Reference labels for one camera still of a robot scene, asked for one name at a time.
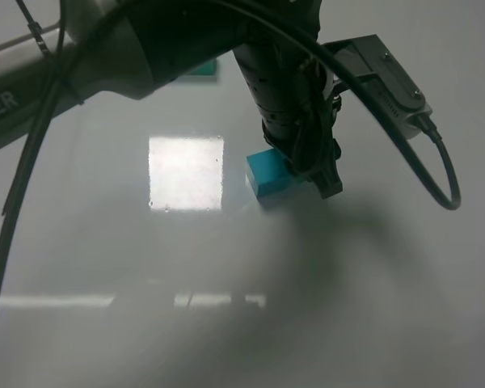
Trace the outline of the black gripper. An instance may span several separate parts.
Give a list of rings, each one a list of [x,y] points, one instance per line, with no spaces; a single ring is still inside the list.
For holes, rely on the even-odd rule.
[[[341,193],[335,114],[323,95],[325,71],[286,42],[248,41],[234,56],[262,117],[266,142],[323,199]]]

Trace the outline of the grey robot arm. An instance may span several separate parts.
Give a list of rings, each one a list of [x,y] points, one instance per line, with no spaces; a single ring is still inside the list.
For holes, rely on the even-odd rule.
[[[234,52],[271,145],[311,104],[284,37],[218,1],[72,1],[65,25],[0,44],[0,149],[23,136],[52,86],[59,115],[101,91],[143,99]]]

